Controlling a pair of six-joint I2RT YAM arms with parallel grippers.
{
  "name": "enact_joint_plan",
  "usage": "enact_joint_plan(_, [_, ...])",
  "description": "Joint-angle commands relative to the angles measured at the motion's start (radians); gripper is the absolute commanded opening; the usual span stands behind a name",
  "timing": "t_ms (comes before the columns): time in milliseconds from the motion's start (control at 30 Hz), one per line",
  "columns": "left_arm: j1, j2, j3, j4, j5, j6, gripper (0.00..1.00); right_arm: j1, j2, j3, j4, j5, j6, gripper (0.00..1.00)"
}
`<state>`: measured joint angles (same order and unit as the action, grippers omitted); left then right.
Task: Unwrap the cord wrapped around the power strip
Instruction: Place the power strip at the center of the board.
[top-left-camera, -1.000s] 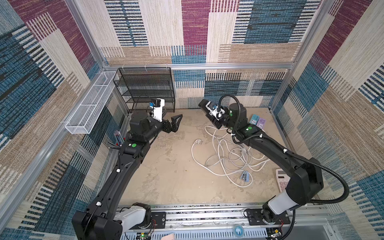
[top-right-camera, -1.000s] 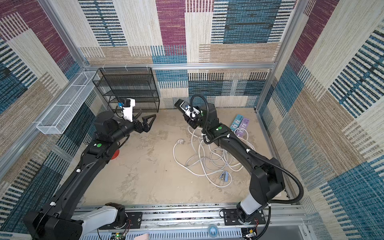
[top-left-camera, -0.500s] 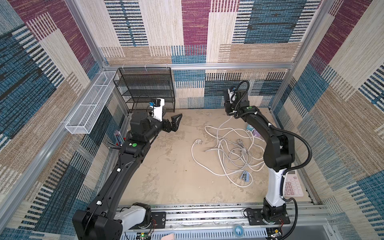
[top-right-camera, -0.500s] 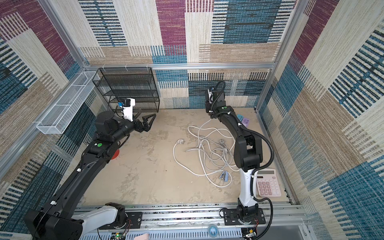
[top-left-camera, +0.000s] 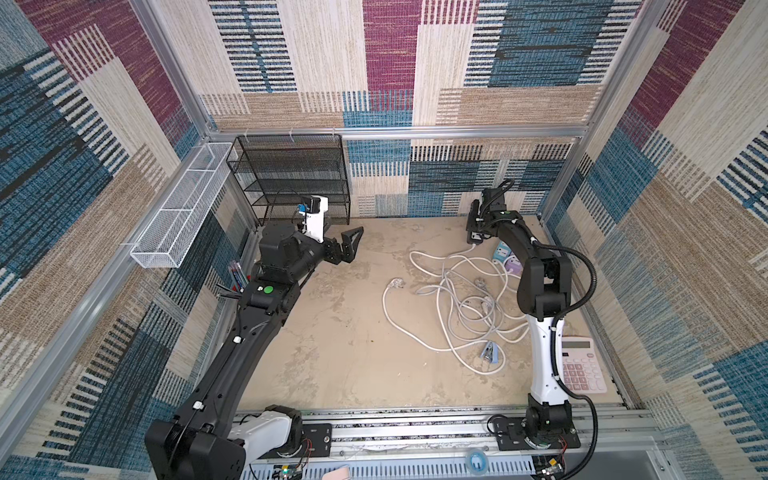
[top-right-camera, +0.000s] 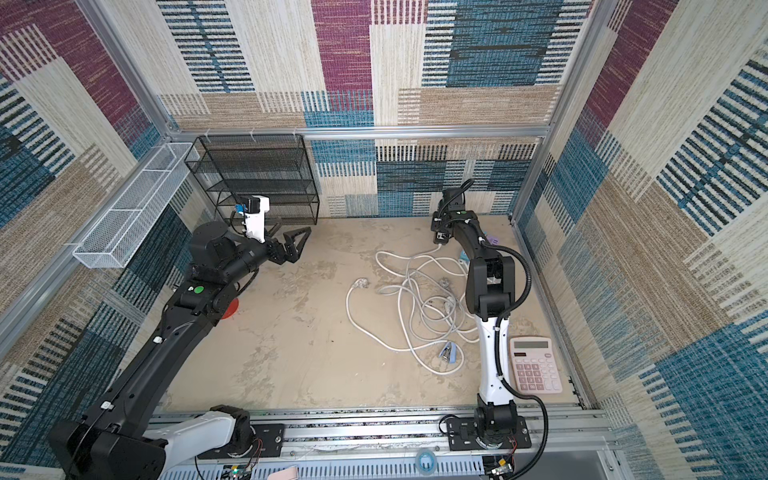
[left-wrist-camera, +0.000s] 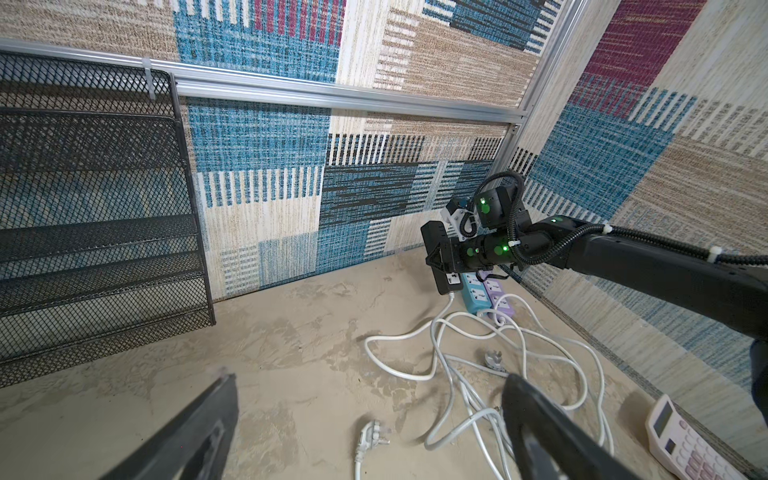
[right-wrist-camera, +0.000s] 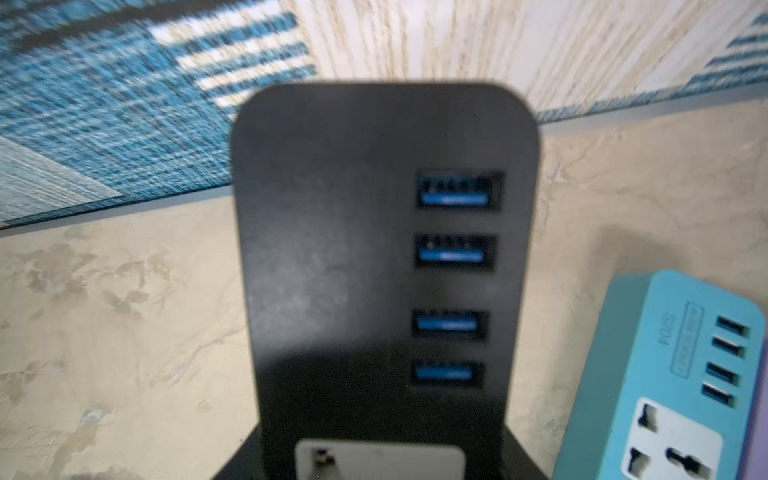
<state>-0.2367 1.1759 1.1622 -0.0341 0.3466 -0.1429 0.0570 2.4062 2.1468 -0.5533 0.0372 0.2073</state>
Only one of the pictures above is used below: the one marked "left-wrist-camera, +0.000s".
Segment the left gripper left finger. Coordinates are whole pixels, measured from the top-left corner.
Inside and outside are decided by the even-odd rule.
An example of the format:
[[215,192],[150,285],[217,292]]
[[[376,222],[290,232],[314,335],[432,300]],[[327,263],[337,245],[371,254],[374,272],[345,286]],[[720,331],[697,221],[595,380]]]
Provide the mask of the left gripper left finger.
[[219,376],[104,479],[221,479],[239,418],[236,375]]

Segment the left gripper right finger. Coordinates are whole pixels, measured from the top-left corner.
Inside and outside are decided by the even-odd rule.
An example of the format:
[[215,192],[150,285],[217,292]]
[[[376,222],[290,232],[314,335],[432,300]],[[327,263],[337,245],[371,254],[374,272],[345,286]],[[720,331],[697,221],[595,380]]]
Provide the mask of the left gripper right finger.
[[523,479],[637,477],[517,374],[505,380],[502,413]]

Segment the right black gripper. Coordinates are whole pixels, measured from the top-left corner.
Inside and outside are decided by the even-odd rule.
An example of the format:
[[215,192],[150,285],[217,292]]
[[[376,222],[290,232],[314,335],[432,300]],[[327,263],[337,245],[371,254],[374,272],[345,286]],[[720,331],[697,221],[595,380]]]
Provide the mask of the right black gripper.
[[491,271],[496,266],[515,263],[511,247],[504,232],[478,235],[465,241],[452,241],[453,263],[456,273]]

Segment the teal power strip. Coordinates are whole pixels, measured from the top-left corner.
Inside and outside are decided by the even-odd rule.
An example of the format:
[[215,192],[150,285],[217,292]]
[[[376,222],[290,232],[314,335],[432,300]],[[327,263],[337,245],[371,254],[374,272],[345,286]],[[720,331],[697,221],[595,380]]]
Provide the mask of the teal power strip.
[[466,311],[477,314],[480,310],[492,308],[492,303],[485,289],[485,285],[473,273],[462,273],[463,289],[462,298]]

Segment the purple power strip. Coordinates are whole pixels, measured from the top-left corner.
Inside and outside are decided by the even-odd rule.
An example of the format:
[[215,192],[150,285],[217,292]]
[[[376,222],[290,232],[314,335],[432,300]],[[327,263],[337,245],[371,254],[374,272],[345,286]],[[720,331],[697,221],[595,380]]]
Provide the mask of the purple power strip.
[[485,271],[481,271],[478,276],[489,297],[491,307],[502,312],[507,318],[514,319],[515,309],[510,304],[509,298],[504,297],[506,292],[501,276]]

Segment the black power strip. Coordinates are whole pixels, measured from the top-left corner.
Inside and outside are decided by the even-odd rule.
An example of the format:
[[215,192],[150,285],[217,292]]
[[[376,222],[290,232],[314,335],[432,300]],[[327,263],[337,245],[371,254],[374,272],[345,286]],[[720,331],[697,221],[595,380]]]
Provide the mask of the black power strip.
[[456,272],[453,243],[444,224],[431,220],[420,228],[420,232],[426,249],[425,263],[431,268],[438,293],[447,295],[461,291],[462,279]]

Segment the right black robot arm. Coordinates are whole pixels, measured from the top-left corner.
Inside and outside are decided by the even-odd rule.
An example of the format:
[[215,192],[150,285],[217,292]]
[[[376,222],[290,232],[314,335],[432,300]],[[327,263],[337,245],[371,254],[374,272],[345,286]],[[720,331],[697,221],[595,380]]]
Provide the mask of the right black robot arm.
[[427,261],[445,276],[546,264],[595,276],[717,321],[752,338],[751,395],[767,411],[767,259],[726,255],[660,235],[555,215],[531,222],[517,186],[479,192],[488,233],[465,240],[422,228]]

